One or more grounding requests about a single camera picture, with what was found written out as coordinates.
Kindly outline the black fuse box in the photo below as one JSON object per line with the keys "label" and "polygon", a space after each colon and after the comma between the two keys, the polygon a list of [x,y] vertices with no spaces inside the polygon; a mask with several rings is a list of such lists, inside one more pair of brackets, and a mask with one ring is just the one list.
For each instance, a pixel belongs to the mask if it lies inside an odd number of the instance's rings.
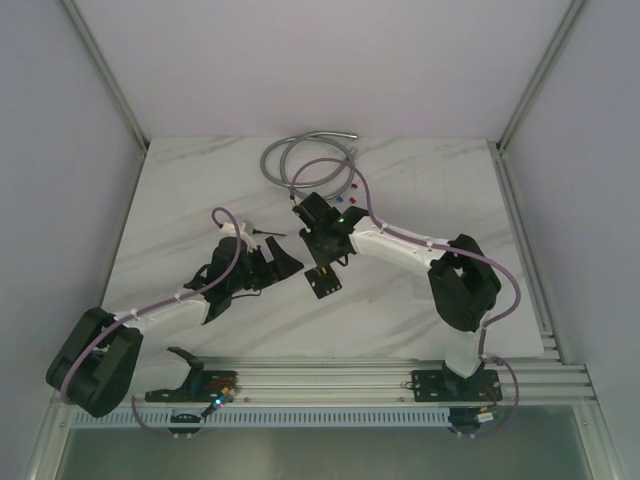
{"label": "black fuse box", "polygon": [[317,299],[321,300],[342,289],[342,284],[334,270],[320,276],[315,276],[314,270],[315,268],[307,270],[304,276]]}

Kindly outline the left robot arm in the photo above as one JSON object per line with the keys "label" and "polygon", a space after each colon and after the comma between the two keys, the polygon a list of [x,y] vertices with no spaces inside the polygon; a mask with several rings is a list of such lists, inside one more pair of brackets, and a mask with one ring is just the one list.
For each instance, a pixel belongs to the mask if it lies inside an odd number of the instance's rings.
{"label": "left robot arm", "polygon": [[132,395],[178,402],[211,399],[203,361],[169,339],[217,319],[242,293],[260,294],[303,269],[275,238],[267,238],[266,245],[270,260],[245,241],[221,239],[210,261],[171,301],[150,313],[85,311],[49,366],[47,384],[95,418]]}

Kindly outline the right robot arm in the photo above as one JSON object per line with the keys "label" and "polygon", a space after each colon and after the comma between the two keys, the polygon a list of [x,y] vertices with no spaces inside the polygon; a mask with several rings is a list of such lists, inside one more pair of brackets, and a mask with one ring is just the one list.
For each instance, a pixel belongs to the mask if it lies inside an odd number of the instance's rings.
{"label": "right robot arm", "polygon": [[351,255],[384,260],[426,278],[438,315],[453,330],[443,366],[444,390],[456,399],[476,390],[481,321],[494,308],[501,283],[473,238],[420,238],[360,207],[341,212],[316,193],[295,203],[292,211],[304,224],[299,236],[316,263],[305,277],[317,298],[341,289],[331,265],[345,267]]}

